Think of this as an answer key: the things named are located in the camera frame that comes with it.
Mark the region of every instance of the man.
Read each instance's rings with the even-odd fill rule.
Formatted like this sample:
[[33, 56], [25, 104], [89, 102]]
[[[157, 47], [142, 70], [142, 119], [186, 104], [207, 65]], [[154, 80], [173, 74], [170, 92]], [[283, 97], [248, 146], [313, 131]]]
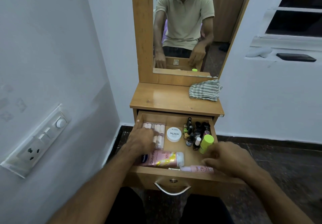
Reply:
[[[119, 153], [55, 213], [48, 224], [146, 223], [140, 197], [131, 188], [121, 186], [135, 159], [154, 149], [155, 134], [152, 129], [139, 128], [137, 121]], [[274, 224], [313, 224], [245, 149], [231, 142], [219, 142], [209, 147], [207, 157], [203, 161], [205, 165], [243, 179], [261, 200]], [[180, 223], [197, 221], [233, 223], [219, 198], [192, 194]]]
[[[166, 69], [166, 56], [189, 58], [191, 66], [201, 61], [206, 55], [205, 48], [213, 41], [213, 1], [157, 0], [155, 12], [155, 67]], [[162, 45], [166, 19], [167, 38]], [[201, 24], [205, 37], [199, 42]]]

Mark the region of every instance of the drawer handle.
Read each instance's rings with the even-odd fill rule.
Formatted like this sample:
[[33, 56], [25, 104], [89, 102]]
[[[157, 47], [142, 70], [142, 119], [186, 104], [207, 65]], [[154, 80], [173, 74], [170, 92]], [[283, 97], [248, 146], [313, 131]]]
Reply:
[[191, 186], [189, 186], [189, 187], [186, 187], [185, 189], [183, 189], [181, 192], [179, 192], [179, 193], [169, 193], [169, 192], [167, 192], [167, 191], [165, 191], [163, 188], [161, 188], [161, 186], [159, 185], [159, 184], [157, 184], [156, 182], [154, 183], [155, 184], [155, 186], [157, 186], [157, 188], [158, 189], [160, 189], [163, 193], [165, 193], [165, 194], [167, 194], [167, 195], [171, 195], [171, 196], [178, 196], [178, 195], [180, 195], [180, 194], [183, 194], [184, 192], [186, 192], [188, 189], [190, 189], [191, 188]]

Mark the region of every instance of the black phone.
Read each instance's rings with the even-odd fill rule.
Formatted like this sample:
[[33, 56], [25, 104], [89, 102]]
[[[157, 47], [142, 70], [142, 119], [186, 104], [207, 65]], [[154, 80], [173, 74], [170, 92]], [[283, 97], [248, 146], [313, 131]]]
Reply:
[[310, 55], [305, 55], [305, 54], [278, 53], [278, 54], [276, 54], [276, 56], [280, 57], [283, 60], [290, 60], [290, 61], [304, 61], [304, 62], [315, 62], [316, 61], [316, 59], [314, 59]]

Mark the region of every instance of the wooden tabletop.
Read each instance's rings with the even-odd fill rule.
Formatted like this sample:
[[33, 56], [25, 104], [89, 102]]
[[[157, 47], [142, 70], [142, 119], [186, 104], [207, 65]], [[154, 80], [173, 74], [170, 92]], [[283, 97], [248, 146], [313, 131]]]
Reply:
[[174, 112], [201, 116], [224, 115], [220, 101], [189, 98], [189, 87], [139, 82], [132, 101], [132, 109]]

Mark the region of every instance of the white wall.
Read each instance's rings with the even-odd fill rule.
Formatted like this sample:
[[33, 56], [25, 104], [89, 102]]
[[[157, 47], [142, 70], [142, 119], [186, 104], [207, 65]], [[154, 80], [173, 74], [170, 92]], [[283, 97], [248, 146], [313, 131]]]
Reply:
[[247, 6], [220, 79], [225, 117], [216, 132], [322, 143], [322, 55], [314, 55], [315, 63], [245, 59], [271, 1], [250, 0]]
[[133, 124], [129, 105], [139, 73], [132, 0], [88, 1], [121, 123]]
[[[59, 103], [72, 122], [26, 179], [0, 167], [1, 223], [45, 223], [99, 170], [119, 126], [87, 0], [0, 0], [0, 161]], [[26, 109], [15, 105], [22, 98]]]

